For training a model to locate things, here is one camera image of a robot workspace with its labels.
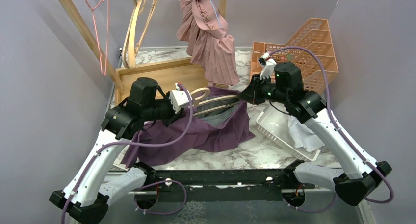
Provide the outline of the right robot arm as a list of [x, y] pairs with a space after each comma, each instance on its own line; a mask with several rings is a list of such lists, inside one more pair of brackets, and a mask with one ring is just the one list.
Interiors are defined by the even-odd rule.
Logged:
[[307, 183], [334, 191], [351, 206], [357, 206], [374, 191], [392, 168], [364, 155], [364, 150], [336, 128], [337, 120], [326, 101], [315, 91], [304, 89], [300, 69], [291, 62], [274, 65], [275, 83], [261, 80], [259, 74], [238, 94], [241, 100], [258, 105], [265, 101], [283, 104], [289, 115], [309, 128], [340, 163], [340, 169], [293, 162], [285, 169], [283, 182], [289, 188]]

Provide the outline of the pink pleated skirt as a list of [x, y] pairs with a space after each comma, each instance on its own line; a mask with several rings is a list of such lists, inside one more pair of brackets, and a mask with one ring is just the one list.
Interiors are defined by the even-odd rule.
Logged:
[[202, 66], [205, 79], [212, 84], [239, 83], [234, 38], [220, 11], [216, 8], [221, 28], [209, 0], [179, 0], [179, 5], [183, 20], [177, 38], [188, 43], [186, 52], [191, 63]]

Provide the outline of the white garment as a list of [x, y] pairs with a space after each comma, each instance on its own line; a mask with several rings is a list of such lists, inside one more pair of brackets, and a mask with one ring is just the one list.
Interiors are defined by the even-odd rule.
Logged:
[[294, 141], [293, 147], [313, 152], [324, 146], [319, 137], [304, 124], [301, 124], [294, 116], [288, 119], [288, 133]]

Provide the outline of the blue wire hanger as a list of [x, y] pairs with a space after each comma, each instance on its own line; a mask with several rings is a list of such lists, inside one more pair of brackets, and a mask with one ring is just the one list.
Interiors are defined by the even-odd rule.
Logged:
[[219, 16], [218, 16], [216, 7], [215, 7], [214, 3], [212, 2], [212, 0], [209, 0], [209, 2], [210, 2], [211, 6], [212, 6], [212, 8], [214, 10], [214, 14], [215, 14], [216, 20], [218, 22], [218, 26], [219, 26], [219, 28], [221, 28], [222, 26], [221, 26], [221, 22], [220, 22], [220, 19], [219, 19]]

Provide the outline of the purple garment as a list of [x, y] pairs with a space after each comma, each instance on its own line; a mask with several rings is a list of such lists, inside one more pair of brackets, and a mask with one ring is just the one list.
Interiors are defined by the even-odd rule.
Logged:
[[126, 168], [132, 167], [137, 160], [149, 166], [164, 165], [190, 149], [223, 152], [255, 137], [249, 129], [247, 102], [243, 100], [237, 111], [226, 119], [193, 116], [189, 122], [189, 111], [185, 113], [184, 118], [169, 126], [164, 126], [162, 121], [146, 122], [145, 130], [135, 134], [132, 141], [149, 146], [128, 146], [120, 163]]

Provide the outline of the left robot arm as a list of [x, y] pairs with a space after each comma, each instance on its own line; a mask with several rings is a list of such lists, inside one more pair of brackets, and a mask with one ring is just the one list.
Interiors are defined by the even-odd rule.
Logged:
[[62, 211], [61, 223], [65, 223], [66, 216], [71, 216], [83, 224], [97, 224], [110, 205], [129, 191], [152, 188], [154, 176], [138, 168], [130, 169], [109, 188], [104, 188], [102, 183], [126, 146], [144, 146], [134, 138], [143, 130], [145, 122], [161, 121], [169, 125], [181, 118], [185, 109], [193, 110], [192, 95], [181, 83], [157, 99], [156, 94], [161, 92], [154, 79], [138, 78], [130, 94], [107, 111], [95, 144], [76, 176], [63, 190], [50, 196], [50, 202]]

